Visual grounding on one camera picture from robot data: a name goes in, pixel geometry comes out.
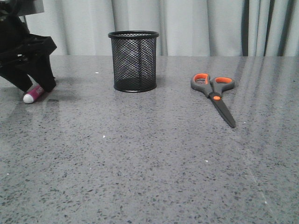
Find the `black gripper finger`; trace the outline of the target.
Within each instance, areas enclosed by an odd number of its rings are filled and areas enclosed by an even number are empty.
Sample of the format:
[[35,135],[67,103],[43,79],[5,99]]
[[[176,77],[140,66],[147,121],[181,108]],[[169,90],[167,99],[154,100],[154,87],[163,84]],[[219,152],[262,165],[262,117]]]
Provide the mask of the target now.
[[26,92],[33,83],[27,73],[18,68],[18,65],[21,65],[20,61],[1,61],[0,76]]
[[36,55],[30,60],[28,74],[46,91],[51,92],[56,87],[55,77],[53,76],[50,56]]

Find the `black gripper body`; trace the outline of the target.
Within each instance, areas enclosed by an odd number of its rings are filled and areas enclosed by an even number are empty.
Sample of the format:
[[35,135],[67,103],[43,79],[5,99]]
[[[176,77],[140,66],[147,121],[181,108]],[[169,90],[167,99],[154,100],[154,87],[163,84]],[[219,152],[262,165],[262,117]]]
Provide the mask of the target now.
[[50,36],[31,34],[20,15],[35,10],[32,0],[0,2],[0,65],[34,64],[50,67],[50,55],[57,48]]

